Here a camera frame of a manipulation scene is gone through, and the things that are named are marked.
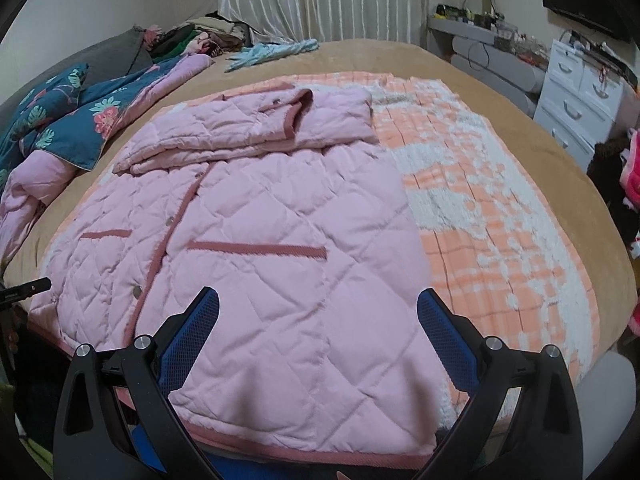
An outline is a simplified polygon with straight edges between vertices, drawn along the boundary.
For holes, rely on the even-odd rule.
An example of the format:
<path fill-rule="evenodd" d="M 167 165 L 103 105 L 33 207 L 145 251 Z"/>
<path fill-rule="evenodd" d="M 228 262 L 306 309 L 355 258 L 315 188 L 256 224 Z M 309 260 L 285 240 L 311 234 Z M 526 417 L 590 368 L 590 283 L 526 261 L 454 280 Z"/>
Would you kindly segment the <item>pink quilted jacket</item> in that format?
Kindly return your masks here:
<path fill-rule="evenodd" d="M 367 88 L 285 84 L 147 122 L 55 237 L 29 321 L 125 347 L 204 287 L 219 318 L 169 399 L 213 448 L 418 468 L 445 377 L 416 316 L 430 284 Z"/>

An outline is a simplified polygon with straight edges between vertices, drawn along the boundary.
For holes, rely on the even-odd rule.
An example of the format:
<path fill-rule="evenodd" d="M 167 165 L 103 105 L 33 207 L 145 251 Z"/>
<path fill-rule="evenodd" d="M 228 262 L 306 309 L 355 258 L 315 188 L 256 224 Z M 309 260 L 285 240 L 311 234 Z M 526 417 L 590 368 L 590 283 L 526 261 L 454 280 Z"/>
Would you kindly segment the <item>pile of mixed clothes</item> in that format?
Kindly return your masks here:
<path fill-rule="evenodd" d="M 226 52 L 238 52 L 253 45 L 253 29 L 240 21 L 231 21 L 217 12 L 189 18 L 167 30 L 152 26 L 145 29 L 142 46 L 154 62 L 180 55 L 205 54 L 211 58 Z"/>

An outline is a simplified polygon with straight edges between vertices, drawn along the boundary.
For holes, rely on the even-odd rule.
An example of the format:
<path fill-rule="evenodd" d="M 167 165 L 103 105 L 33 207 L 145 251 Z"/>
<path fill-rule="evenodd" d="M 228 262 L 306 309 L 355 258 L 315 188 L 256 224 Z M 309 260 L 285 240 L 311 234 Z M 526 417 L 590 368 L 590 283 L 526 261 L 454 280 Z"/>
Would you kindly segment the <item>orange white plaid blanket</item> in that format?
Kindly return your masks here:
<path fill-rule="evenodd" d="M 52 238 L 30 317 L 62 347 L 111 349 L 203 284 L 245 278 L 267 316 L 315 320 L 349 286 L 393 301 L 427 281 L 457 314 L 525 350 L 597 359 L 596 294 L 547 200 L 488 120 L 438 80 L 273 78 L 160 110 Z"/>

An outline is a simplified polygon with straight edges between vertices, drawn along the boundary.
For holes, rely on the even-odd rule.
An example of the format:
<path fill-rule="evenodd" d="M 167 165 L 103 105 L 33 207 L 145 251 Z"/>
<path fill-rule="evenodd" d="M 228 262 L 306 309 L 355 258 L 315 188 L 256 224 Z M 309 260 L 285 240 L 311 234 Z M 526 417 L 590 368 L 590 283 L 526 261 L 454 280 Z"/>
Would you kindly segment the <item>blue floral pink quilt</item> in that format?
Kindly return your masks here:
<path fill-rule="evenodd" d="M 93 170 L 112 136 L 212 64 L 184 54 L 90 86 L 89 65 L 76 64 L 32 88 L 1 135 L 1 265 L 76 174 Z"/>

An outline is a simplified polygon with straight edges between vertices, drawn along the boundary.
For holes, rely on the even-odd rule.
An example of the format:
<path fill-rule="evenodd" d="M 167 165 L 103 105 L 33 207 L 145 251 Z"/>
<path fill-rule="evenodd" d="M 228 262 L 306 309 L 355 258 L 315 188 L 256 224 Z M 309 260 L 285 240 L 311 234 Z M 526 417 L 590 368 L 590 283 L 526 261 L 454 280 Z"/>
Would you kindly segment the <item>grey pillow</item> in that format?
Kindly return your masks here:
<path fill-rule="evenodd" d="M 64 72 L 73 65 L 80 63 L 89 65 L 85 79 L 86 86 L 133 74 L 150 67 L 152 58 L 144 46 L 144 34 L 145 29 L 142 27 L 131 27 L 120 35 L 107 38 L 64 58 L 35 76 L 22 88 L 16 90 L 12 96 L 1 102 L 1 127 L 6 128 L 9 125 L 18 103 L 29 90 L 36 88 L 38 84 L 43 84 L 46 80 Z"/>

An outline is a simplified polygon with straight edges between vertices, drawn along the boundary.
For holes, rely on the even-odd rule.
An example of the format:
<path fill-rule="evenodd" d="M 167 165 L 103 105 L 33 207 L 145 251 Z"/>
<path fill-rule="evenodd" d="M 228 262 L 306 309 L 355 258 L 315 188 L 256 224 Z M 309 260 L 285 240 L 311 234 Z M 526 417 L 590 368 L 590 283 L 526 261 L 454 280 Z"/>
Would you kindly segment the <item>pink yellow cloth bundle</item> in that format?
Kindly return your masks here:
<path fill-rule="evenodd" d="M 626 202 L 630 203 L 632 209 L 638 212 L 640 205 L 640 177 L 639 177 L 639 130 L 632 130 L 630 137 L 630 148 L 620 175 L 620 185 L 626 194 Z M 639 263 L 639 227 L 634 233 L 634 239 L 630 244 L 631 259 Z M 629 328 L 631 333 L 639 337 L 639 292 L 638 302 L 634 307 L 631 318 L 629 320 Z"/>

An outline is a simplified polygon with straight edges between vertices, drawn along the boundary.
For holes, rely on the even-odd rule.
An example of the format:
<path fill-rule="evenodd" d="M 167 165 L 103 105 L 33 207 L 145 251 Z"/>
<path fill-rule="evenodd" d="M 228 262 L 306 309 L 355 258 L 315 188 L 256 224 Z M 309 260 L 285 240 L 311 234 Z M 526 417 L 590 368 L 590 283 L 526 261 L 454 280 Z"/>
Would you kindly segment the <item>white drawer dresser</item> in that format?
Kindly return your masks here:
<path fill-rule="evenodd" d="M 588 167 L 598 143 L 623 136 L 638 118 L 639 99 L 622 76 L 555 40 L 534 121 L 580 168 Z"/>

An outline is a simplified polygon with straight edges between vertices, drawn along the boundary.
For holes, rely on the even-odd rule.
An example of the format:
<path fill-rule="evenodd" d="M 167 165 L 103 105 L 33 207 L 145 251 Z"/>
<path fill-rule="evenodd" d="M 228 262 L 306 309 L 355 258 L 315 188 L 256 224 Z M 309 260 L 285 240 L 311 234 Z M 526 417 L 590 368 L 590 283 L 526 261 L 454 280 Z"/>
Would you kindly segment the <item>light blue striped garment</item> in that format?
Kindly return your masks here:
<path fill-rule="evenodd" d="M 226 72 L 230 73 L 240 68 L 277 61 L 291 55 L 314 52 L 319 47 L 318 40 L 314 38 L 296 41 L 292 44 L 265 44 L 260 42 L 259 44 L 254 44 L 253 47 L 242 47 L 239 52 L 232 55 L 230 58 L 231 63 Z"/>

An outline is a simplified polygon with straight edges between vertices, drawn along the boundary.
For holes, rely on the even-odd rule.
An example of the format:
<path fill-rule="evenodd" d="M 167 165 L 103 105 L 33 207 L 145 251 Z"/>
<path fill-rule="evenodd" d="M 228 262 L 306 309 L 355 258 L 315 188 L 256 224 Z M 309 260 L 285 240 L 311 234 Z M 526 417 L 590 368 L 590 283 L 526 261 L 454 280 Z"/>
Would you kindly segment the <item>grey curved wall shelf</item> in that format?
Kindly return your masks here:
<path fill-rule="evenodd" d="M 496 34 L 465 22 L 427 21 L 427 50 L 479 80 L 534 117 L 544 84 L 544 71 L 494 46 Z"/>

